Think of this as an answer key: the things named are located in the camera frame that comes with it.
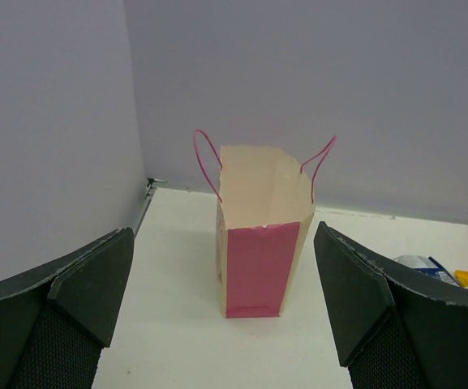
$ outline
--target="pink handle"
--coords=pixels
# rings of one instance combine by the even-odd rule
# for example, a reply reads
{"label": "pink handle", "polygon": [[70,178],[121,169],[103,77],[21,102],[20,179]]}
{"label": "pink handle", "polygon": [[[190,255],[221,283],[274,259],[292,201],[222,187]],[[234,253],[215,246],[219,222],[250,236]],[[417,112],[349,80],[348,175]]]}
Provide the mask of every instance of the pink handle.
{"label": "pink handle", "polygon": [[205,137],[205,139],[207,139],[208,144],[210,145],[210,148],[212,149],[212,151],[214,152],[214,155],[217,158],[217,162],[219,162],[219,169],[223,169],[223,164],[221,163],[221,159],[219,158],[219,154],[217,154],[217,150],[216,150],[214,144],[212,143],[212,140],[210,140],[210,138],[208,137],[208,135],[203,130],[194,131],[194,138],[193,138],[194,139],[194,151],[195,151],[195,156],[198,159],[198,164],[200,164],[201,172],[203,173],[205,179],[207,180],[208,184],[210,185],[210,187],[212,188],[212,190],[216,194],[219,201],[223,202],[223,199],[219,195],[219,192],[217,191],[214,184],[212,184],[212,181],[210,180],[210,177],[208,176],[207,171],[204,169],[203,162],[201,161],[200,150],[198,150],[198,139],[197,139],[198,134],[202,134]]}
{"label": "pink handle", "polygon": [[337,136],[334,135],[333,138],[329,141],[329,143],[318,154],[316,154],[315,156],[312,156],[309,160],[307,160],[306,162],[300,165],[300,173],[302,174],[302,171],[304,170],[304,166],[309,164],[316,157],[322,156],[322,158],[320,158],[319,163],[316,165],[315,172],[313,173],[313,178],[311,179],[311,202],[312,203],[315,202],[315,197],[313,196],[313,187],[315,186],[316,174],[318,173],[318,169],[320,168],[320,165],[322,165],[322,162],[324,162],[325,158],[328,156],[329,152],[331,151],[331,149],[333,148],[336,142],[337,142]]}

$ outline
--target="white wall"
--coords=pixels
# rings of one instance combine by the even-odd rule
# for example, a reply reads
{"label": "white wall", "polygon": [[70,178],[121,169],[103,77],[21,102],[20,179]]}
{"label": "white wall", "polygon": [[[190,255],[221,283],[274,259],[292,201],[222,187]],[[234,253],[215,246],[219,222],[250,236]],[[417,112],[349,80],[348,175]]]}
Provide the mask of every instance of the white wall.
{"label": "white wall", "polygon": [[0,279],[137,217],[132,88],[121,1],[0,1]]}
{"label": "white wall", "polygon": [[149,176],[206,188],[195,128],[299,160],[338,134],[325,202],[468,222],[468,2],[125,5]]}

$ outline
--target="bag handle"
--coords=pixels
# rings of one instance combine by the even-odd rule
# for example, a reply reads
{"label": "bag handle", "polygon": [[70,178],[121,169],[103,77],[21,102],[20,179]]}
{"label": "bag handle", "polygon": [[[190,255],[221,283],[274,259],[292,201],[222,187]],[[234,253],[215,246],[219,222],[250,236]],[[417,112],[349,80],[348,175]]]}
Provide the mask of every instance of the bag handle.
{"label": "bag handle", "polygon": [[324,162],[325,158],[328,156],[329,152],[331,152],[331,149],[333,148],[336,142],[337,142],[337,136],[334,135],[329,141],[329,143],[318,154],[316,154],[315,156],[312,156],[309,160],[307,160],[306,162],[300,165],[300,173],[302,174],[302,171],[304,170],[304,166],[309,164],[315,158],[322,156],[322,158],[320,158],[319,163],[316,164],[315,172],[313,173],[313,177],[311,179],[311,203],[315,202],[315,196],[313,196],[313,187],[315,186],[315,178],[316,178],[316,174],[318,173],[318,169],[320,168],[320,165],[322,165],[322,162]]}
{"label": "bag handle", "polygon": [[208,137],[207,133],[204,132],[203,130],[196,130],[196,131],[194,131],[194,137],[193,137],[193,140],[194,140],[194,151],[195,151],[195,156],[196,156],[196,158],[198,159],[198,164],[200,164],[201,172],[203,173],[205,179],[207,180],[208,184],[210,185],[210,187],[212,188],[212,190],[213,190],[214,193],[216,194],[216,196],[217,196],[217,198],[219,199],[219,201],[222,203],[222,202],[223,202],[223,199],[222,199],[221,196],[219,195],[219,192],[217,191],[217,189],[216,189],[216,187],[214,186],[214,184],[212,184],[212,180],[210,180],[210,177],[208,176],[207,171],[204,169],[203,162],[201,161],[200,150],[198,149],[198,134],[202,134],[202,135],[204,136],[204,138],[207,139],[208,145],[210,146],[210,148],[212,149],[214,155],[215,155],[216,158],[217,158],[217,162],[219,163],[219,169],[220,169],[220,170],[223,169],[223,164],[221,163],[221,158],[219,158],[219,154],[217,154],[216,147],[214,146],[214,143],[212,143],[212,140],[210,140],[210,138]]}

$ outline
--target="shopping bag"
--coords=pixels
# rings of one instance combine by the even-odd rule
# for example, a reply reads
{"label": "shopping bag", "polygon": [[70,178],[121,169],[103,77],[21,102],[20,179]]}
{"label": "shopping bag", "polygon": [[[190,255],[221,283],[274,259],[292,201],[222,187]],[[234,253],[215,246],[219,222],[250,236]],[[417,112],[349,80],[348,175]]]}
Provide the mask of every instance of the shopping bag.
{"label": "shopping bag", "polygon": [[[219,190],[198,149],[203,135],[220,167]],[[313,184],[337,137],[299,164],[280,148],[221,146],[194,133],[201,171],[217,196],[216,269],[221,311],[227,318],[280,316],[315,213]],[[312,179],[304,166],[320,158]]]}

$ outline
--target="white table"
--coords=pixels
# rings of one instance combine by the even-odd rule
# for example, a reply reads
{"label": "white table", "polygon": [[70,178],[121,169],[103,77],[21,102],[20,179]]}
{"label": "white table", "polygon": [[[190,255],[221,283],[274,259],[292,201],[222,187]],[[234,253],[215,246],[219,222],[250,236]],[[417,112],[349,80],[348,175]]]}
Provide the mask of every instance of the white table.
{"label": "white table", "polygon": [[225,319],[215,278],[216,200],[158,190],[97,389],[351,388],[338,365],[312,238],[319,220],[394,258],[431,255],[468,270],[468,226],[318,208],[280,318]]}

